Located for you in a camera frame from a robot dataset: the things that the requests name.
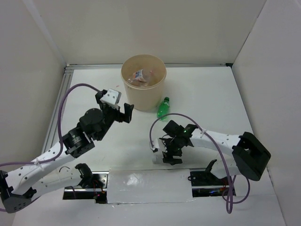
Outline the crushed clear bottle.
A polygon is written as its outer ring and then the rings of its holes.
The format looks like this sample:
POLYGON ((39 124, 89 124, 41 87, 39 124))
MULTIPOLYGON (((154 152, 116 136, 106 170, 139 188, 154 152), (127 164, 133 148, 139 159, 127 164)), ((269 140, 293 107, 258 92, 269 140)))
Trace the crushed clear bottle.
POLYGON ((153 162, 153 164, 157 164, 157 165, 164 164, 164 162, 163 162, 163 154, 162 154, 161 151, 153 153, 153 155, 152 155, 152 162, 153 162))

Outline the clear bottle blue label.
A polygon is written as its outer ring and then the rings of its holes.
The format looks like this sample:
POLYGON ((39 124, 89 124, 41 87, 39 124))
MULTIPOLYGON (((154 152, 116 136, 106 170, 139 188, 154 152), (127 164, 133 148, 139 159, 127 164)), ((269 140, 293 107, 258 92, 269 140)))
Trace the clear bottle blue label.
POLYGON ((130 78, 128 79, 129 82, 134 82, 134 81, 138 81, 138 82, 149 82, 151 80, 151 78, 147 77, 147 71, 145 69, 141 69, 135 73, 133 73, 132 76, 130 76, 130 78))

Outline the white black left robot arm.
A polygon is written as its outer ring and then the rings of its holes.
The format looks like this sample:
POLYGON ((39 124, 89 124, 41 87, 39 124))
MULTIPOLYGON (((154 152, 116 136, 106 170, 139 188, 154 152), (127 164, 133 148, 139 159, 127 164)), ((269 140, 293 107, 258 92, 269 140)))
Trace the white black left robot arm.
POLYGON ((99 108, 87 110, 62 141, 20 168, 0 172, 0 198, 7 213, 16 213, 42 195, 62 187, 87 188, 92 184, 94 176, 85 163, 56 175, 52 171, 93 149, 94 141, 101 141, 115 121, 131 121, 134 105, 125 103, 122 113, 118 105, 120 97, 121 93, 113 89, 97 92, 99 108))

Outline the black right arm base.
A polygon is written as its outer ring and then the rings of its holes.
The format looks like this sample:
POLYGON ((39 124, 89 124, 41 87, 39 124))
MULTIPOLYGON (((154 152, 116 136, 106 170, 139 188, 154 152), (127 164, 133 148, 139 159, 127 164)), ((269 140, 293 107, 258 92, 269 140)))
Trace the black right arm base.
POLYGON ((192 197, 226 196, 229 183, 226 177, 219 179, 211 173, 217 160, 212 160, 205 169, 193 169, 188 180, 191 182, 192 197))

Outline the green plastic bottle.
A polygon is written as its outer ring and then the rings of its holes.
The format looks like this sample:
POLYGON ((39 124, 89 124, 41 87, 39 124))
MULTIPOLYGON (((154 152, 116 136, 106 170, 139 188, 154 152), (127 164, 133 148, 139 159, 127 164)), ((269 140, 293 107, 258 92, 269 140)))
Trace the green plastic bottle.
POLYGON ((164 100, 159 104, 158 110, 157 110, 157 118, 161 121, 166 119, 166 114, 169 113, 170 108, 170 98, 165 97, 164 100))

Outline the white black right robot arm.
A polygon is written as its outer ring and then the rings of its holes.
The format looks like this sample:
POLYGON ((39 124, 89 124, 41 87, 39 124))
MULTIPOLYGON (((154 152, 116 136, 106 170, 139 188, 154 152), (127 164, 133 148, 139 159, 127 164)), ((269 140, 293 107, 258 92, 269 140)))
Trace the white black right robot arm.
POLYGON ((162 153, 162 163, 182 163, 183 147, 202 147, 222 154, 221 161, 213 160, 207 166, 206 181, 217 184, 227 176, 243 175, 249 180, 259 181, 271 154, 250 132, 243 135, 229 135, 201 130, 194 124, 186 127, 171 120, 163 129, 165 137, 153 141, 153 152, 162 153))

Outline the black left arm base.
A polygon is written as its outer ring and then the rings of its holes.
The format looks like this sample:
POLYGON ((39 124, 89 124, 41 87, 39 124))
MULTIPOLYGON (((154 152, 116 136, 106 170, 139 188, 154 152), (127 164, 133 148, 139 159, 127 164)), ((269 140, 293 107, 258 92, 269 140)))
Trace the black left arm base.
POLYGON ((85 163, 75 166, 81 181, 76 186, 64 188, 63 200, 94 200, 97 204, 107 204, 108 172, 95 171, 85 163))

